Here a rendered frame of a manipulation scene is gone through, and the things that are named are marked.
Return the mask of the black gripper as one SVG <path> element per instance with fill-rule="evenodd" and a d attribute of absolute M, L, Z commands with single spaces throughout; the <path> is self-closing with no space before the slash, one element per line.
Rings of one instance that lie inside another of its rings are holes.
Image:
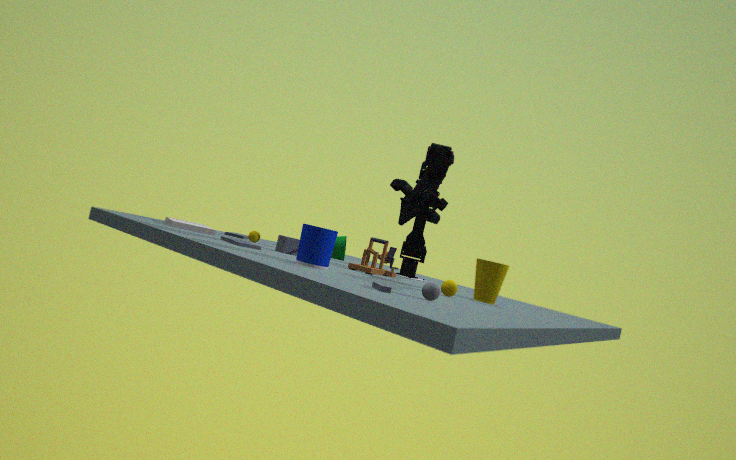
<path fill-rule="evenodd" d="M 401 210 L 398 224 L 402 226 L 417 215 L 420 215 L 428 222 L 437 224 L 440 220 L 440 215 L 434 209 L 427 208 L 425 205 L 429 206 L 429 204 L 421 197 L 422 194 L 419 195 L 421 189 L 429 184 L 433 186 L 431 190 L 436 193 L 437 185 L 426 177 L 422 177 L 420 180 L 417 179 L 416 183 L 417 185 L 414 189 L 407 181 L 401 179 L 395 179 L 390 184 L 395 191 L 401 190 L 406 195 L 404 198 L 400 198 Z"/>

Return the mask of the blue mug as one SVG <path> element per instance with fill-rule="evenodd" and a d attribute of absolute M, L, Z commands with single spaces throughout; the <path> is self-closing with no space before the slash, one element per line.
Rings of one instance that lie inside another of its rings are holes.
<path fill-rule="evenodd" d="M 327 270 L 337 234 L 337 231 L 303 224 L 296 263 Z"/>

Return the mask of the grey ball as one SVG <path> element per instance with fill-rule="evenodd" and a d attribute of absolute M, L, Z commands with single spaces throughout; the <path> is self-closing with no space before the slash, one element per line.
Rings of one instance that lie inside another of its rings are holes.
<path fill-rule="evenodd" d="M 426 283 L 422 288 L 422 295 L 429 301 L 436 300 L 440 296 L 440 288 L 436 283 Z"/>

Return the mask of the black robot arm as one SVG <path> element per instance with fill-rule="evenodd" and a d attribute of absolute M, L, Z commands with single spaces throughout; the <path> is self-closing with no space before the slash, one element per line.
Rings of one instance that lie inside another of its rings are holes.
<path fill-rule="evenodd" d="M 432 143 L 431 146 L 428 147 L 426 160 L 422 163 L 419 179 L 422 177 L 430 179 L 437 185 L 438 190 L 439 185 L 442 184 L 442 181 L 446 177 L 449 166 L 454 163 L 454 152 L 451 150 L 452 147 Z M 423 197 L 424 201 L 429 204 L 429 206 L 425 205 L 427 208 L 432 207 L 434 210 L 438 208 L 440 211 L 443 211 L 448 205 L 448 202 L 444 198 L 439 199 L 438 196 L 440 193 L 438 191 L 434 193 L 431 190 L 433 186 L 431 184 L 429 185 L 421 189 L 419 195 L 422 194 L 421 197 Z M 415 217 L 413 230 L 406 237 L 406 241 L 403 241 L 400 253 L 400 258 L 403 258 L 403 261 L 400 273 L 396 274 L 418 279 L 418 277 L 415 277 L 418 262 L 424 263 L 427 253 L 425 239 L 423 236 L 425 224 L 426 220 L 424 220 L 420 215 Z M 404 257 L 402 255 L 419 258 L 421 260 Z"/>

